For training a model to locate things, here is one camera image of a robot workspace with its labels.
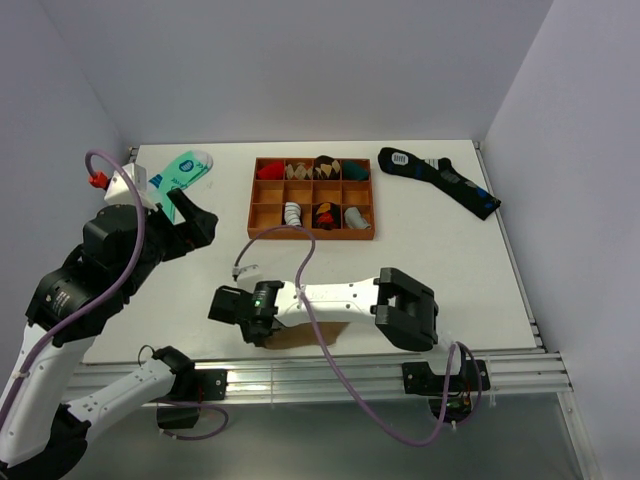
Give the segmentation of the tan brown ribbed sock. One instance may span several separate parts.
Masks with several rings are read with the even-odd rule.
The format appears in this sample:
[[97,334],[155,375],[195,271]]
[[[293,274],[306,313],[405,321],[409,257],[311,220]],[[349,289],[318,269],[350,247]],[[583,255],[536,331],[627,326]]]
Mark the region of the tan brown ribbed sock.
[[[318,326],[327,345],[335,344],[340,334],[347,328],[345,322],[320,322]],[[288,350],[318,344],[313,325],[305,323],[276,331],[264,340],[262,347],[268,350]]]

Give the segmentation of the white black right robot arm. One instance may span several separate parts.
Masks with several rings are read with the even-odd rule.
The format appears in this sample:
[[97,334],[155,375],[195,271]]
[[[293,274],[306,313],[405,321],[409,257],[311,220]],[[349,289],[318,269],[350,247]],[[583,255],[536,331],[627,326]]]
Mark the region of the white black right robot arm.
[[405,390],[457,395],[490,387],[483,362],[472,363],[438,324],[434,291],[397,268],[386,267],[346,283],[295,284],[236,274],[218,287],[209,320],[234,328],[247,346],[276,357],[335,357],[408,353]]

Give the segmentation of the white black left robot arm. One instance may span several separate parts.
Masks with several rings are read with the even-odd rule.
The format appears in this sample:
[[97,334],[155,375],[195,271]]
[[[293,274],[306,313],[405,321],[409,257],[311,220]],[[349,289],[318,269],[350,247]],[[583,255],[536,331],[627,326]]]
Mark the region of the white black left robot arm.
[[40,281],[12,380],[1,398],[1,476],[59,479],[104,430],[159,400],[194,408],[200,394],[194,362],[168,346],[133,373],[75,401],[63,399],[76,367],[162,262],[209,246],[218,218],[181,190],[170,200],[183,220],[161,208],[111,205],[83,227],[83,240]]

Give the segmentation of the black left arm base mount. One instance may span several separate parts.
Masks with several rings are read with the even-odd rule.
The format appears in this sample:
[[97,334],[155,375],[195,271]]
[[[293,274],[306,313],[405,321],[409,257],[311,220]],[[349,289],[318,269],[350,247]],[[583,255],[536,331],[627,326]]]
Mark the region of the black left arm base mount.
[[[227,376],[225,369],[196,369],[191,375],[179,379],[162,400],[197,404],[221,401],[226,395]],[[202,416],[202,410],[195,407],[172,404],[156,407],[156,423],[163,430],[192,429]]]

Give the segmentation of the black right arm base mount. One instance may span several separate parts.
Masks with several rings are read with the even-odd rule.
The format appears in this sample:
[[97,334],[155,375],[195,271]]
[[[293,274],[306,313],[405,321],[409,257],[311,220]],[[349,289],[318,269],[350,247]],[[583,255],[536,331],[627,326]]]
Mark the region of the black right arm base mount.
[[[401,369],[404,392],[408,395],[428,397],[431,413],[438,418],[442,410],[445,375],[434,373],[426,361],[403,363]],[[444,422],[464,422],[474,409],[473,394],[488,392],[490,388],[486,363],[483,360],[464,360],[460,371],[450,376]]]

